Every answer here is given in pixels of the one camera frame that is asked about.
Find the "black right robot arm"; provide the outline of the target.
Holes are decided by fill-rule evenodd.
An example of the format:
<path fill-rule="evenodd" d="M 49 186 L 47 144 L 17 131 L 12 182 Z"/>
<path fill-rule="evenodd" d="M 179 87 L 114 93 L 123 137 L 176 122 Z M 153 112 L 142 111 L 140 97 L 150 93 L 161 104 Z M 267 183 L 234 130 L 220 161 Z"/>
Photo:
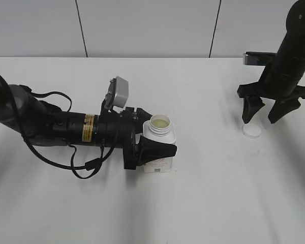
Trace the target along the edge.
<path fill-rule="evenodd" d="M 299 99 L 305 99 L 305 86 L 298 84 L 305 73 L 305 1 L 295 2 L 289 10 L 286 30 L 276 53 L 249 51 L 243 55 L 244 65 L 264 67 L 257 82 L 238 87 L 245 124 L 265 105 L 263 98 L 274 100 L 268 115 L 272 124 L 298 109 Z"/>

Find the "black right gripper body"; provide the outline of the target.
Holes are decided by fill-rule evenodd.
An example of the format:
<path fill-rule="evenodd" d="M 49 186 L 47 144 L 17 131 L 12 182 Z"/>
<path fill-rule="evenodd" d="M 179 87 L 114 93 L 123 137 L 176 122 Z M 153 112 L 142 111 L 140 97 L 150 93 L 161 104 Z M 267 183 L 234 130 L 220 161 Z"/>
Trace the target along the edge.
<path fill-rule="evenodd" d="M 298 83 L 305 73 L 305 56 L 276 55 L 264 66 L 257 82 L 241 84 L 240 98 L 262 97 L 279 101 L 293 98 L 305 99 L 305 86 Z"/>

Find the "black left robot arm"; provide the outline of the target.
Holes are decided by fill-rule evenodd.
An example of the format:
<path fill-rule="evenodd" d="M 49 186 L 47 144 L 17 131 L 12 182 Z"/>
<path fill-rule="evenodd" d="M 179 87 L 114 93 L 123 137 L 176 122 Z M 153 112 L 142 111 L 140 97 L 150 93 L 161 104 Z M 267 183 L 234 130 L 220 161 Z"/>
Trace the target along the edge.
<path fill-rule="evenodd" d="M 134 170 L 148 162 L 173 157 L 173 143 L 158 142 L 143 136 L 143 125 L 151 114 L 141 108 L 127 107 L 129 84 L 113 78 L 102 102 L 100 114 L 63 111 L 45 101 L 45 94 L 34 93 L 25 85 L 7 84 L 0 75 L 0 123 L 20 133 L 23 141 L 40 160 L 38 146 L 98 146 L 98 158 L 82 166 L 62 165 L 48 160 L 49 165 L 77 173 L 87 170 L 96 174 L 116 148 L 123 151 L 124 168 Z"/>

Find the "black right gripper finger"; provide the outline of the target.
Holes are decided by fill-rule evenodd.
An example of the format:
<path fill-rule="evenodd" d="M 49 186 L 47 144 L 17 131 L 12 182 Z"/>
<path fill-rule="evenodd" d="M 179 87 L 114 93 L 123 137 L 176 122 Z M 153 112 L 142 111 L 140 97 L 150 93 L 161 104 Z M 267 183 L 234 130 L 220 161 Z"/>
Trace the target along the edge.
<path fill-rule="evenodd" d="M 242 112 L 244 124 L 248 124 L 253 116 L 264 106 L 265 104 L 260 97 L 244 97 Z"/>
<path fill-rule="evenodd" d="M 268 119 L 271 124 L 276 123 L 286 114 L 298 109 L 301 103 L 298 99 L 291 99 L 287 101 L 275 101 L 272 109 L 269 112 Z"/>

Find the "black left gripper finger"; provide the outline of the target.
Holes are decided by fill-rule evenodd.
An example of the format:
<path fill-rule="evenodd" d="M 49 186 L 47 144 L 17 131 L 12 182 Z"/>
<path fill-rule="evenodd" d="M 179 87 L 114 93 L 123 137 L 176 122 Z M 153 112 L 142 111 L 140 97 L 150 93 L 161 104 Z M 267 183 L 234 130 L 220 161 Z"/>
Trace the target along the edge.
<path fill-rule="evenodd" d="M 174 144 L 157 142 L 140 136 L 137 166 L 142 166 L 154 160 L 173 157 L 176 152 L 177 146 Z"/>
<path fill-rule="evenodd" d="M 137 114 L 137 119 L 138 121 L 148 121 L 151 119 L 151 117 L 153 116 L 152 114 L 146 112 L 144 109 L 142 108 L 137 108 L 136 110 L 136 114 Z"/>

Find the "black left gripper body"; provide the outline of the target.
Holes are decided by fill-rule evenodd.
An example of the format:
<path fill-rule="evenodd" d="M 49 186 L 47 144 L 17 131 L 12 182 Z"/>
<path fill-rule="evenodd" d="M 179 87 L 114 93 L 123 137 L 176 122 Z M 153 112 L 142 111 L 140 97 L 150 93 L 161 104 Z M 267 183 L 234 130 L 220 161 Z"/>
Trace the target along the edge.
<path fill-rule="evenodd" d="M 101 147 L 108 147 L 108 152 L 102 156 L 102 162 L 106 161 L 114 149 L 123 150 L 123 164 L 127 170 L 135 170 L 138 164 L 136 155 L 136 134 L 138 130 L 139 113 L 134 107 L 126 107 L 121 112 L 113 110 L 113 106 L 107 106 L 104 100 L 101 105 L 101 113 L 98 116 L 98 135 Z"/>

